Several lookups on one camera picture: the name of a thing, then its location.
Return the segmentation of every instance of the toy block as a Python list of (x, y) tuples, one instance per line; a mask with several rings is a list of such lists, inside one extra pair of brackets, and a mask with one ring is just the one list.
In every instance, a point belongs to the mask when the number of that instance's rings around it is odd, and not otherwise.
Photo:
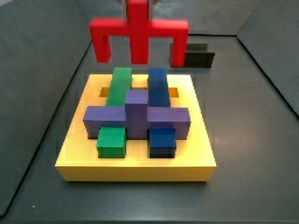
[(206, 52), (206, 51), (208, 51), (206, 44), (186, 44), (182, 67), (210, 68), (214, 52)]
[(188, 38), (186, 20), (148, 21), (148, 5), (145, 0), (126, 1), (126, 22), (117, 18), (96, 18), (89, 23), (90, 40), (97, 62), (106, 63), (110, 56), (108, 35), (128, 36), (130, 62), (145, 64), (148, 61), (148, 38), (172, 38), (172, 66), (182, 65)]
[(132, 86), (132, 68), (116, 67), (106, 97), (106, 106), (124, 106), (126, 90)]
[(125, 107), (88, 106), (82, 122), (88, 132), (88, 139), (98, 137), (100, 127), (125, 127)]
[(125, 154), (125, 128), (100, 128), (97, 134), (97, 156), (100, 158), (124, 158)]
[[(133, 87), (146, 88), (146, 78), (148, 75), (133, 75)], [(88, 77), (54, 165), (64, 180), (208, 181), (216, 169), (216, 162), (192, 87), (192, 77), (185, 74), (166, 75), (169, 86), (177, 88), (178, 92), (178, 99), (172, 99), (172, 106), (188, 108), (190, 116), (188, 137), (176, 141), (174, 159), (149, 158), (146, 140), (125, 141), (125, 158), (98, 158), (94, 149), (97, 140), (86, 139), (81, 119), (86, 105), (105, 105), (105, 101), (94, 96), (98, 96), (100, 89), (108, 86), (110, 79), (110, 74), (92, 74)]]
[(174, 158), (174, 129), (149, 129), (149, 158)]
[(170, 65), (181, 67), (188, 40), (188, 21), (153, 19), (148, 29), (149, 36), (172, 37)]
[(108, 63), (110, 56), (108, 35), (125, 35), (126, 23), (117, 18), (93, 18), (88, 28), (97, 62)]
[(148, 106), (170, 107), (166, 70), (162, 68), (148, 69)]
[(126, 138), (146, 139), (146, 90), (128, 90), (125, 93)]
[(190, 116), (186, 108), (148, 107), (146, 121), (149, 129), (173, 128), (176, 139), (186, 139), (190, 127)]
[(148, 24), (146, 0), (128, 0), (125, 8), (129, 28), (136, 30), (145, 28)]

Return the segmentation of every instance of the red cross-shaped piece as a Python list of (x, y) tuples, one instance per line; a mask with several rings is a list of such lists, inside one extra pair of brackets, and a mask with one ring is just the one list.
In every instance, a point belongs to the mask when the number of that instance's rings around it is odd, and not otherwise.
[(121, 18), (94, 18), (89, 23), (90, 39), (97, 62), (110, 56), (108, 36), (128, 36), (130, 62), (146, 64), (149, 37), (172, 38), (170, 64), (182, 66), (188, 38), (188, 21), (153, 19), (148, 21), (146, 0), (126, 1), (126, 21)]

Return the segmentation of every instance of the gray wall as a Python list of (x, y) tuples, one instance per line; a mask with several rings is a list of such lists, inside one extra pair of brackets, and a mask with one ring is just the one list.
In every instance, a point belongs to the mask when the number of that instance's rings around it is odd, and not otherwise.
[(10, 203), (89, 45), (72, 0), (0, 7), (0, 215)]
[(4, 4), (8, 4), (9, 2), (12, 2), (13, 0), (0, 0), (0, 6), (2, 6)]
[[(93, 17), (122, 17), (117, 0), (76, 0), (89, 21)], [(260, 0), (162, 0), (154, 18), (188, 19), (190, 34), (237, 35)]]
[(237, 38), (299, 115), (297, 10), (297, 0), (262, 0)]

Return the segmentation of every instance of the orange block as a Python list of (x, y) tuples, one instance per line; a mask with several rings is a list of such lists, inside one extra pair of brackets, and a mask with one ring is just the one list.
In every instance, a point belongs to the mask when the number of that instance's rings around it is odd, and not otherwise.
[[(86, 106), (105, 105), (100, 89), (112, 75), (92, 74), (80, 97), (56, 168), (66, 181), (208, 181), (216, 162), (189, 75), (168, 75), (168, 87), (177, 89), (172, 107), (186, 107), (190, 128), (186, 140), (176, 141), (174, 158), (148, 158), (145, 140), (128, 140), (125, 158), (98, 158), (96, 140), (88, 140), (82, 116)], [(133, 75), (132, 88), (146, 88), (146, 75)]]

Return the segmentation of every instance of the table surface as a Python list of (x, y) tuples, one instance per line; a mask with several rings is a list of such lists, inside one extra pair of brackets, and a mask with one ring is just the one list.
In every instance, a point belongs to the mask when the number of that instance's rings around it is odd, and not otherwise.
[[(299, 221), (299, 122), (232, 37), (190, 37), (216, 53), (210, 69), (170, 69), (168, 40), (153, 39), (146, 66), (130, 65), (125, 38), (112, 38), (112, 60), (92, 47), (61, 99), (13, 204), (0, 221)], [(217, 169), (208, 183), (64, 182), (53, 165), (89, 74), (168, 67), (189, 74)]]

